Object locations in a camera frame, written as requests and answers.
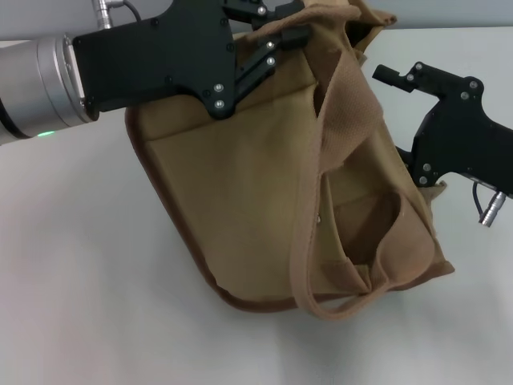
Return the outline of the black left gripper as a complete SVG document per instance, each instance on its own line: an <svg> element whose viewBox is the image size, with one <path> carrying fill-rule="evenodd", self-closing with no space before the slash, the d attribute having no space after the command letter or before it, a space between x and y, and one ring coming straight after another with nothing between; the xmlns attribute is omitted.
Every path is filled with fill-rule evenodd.
<svg viewBox="0 0 513 385"><path fill-rule="evenodd" d="M257 41L236 68L229 19L258 30L305 8L292 0L270 10L262 0L172 0L160 15L80 35L73 40L86 105L93 112L191 95L217 120L271 76L277 52L304 47L309 26Z"/></svg>

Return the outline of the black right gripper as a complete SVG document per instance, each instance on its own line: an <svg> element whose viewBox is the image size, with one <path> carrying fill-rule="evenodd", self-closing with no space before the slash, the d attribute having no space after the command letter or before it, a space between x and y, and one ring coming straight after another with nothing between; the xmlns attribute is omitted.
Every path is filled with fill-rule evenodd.
<svg viewBox="0 0 513 385"><path fill-rule="evenodd" d="M408 93L417 90L438 98L418 129L412 150L396 147L418 187L430 187L453 172L513 198L513 129L486 115L482 81L422 62L405 75L380 64L372 77Z"/></svg>

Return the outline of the khaki canvas food bag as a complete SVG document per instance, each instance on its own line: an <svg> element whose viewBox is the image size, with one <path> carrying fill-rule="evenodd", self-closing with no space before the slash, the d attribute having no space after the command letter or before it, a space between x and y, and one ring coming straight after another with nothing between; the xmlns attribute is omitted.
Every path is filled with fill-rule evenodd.
<svg viewBox="0 0 513 385"><path fill-rule="evenodd" d="M240 59L289 27L308 44L226 120L178 95L131 107L127 133L206 282L229 305L324 320L451 274L431 201L393 144L362 73L396 17L364 0L301 0L296 16L237 34Z"/></svg>

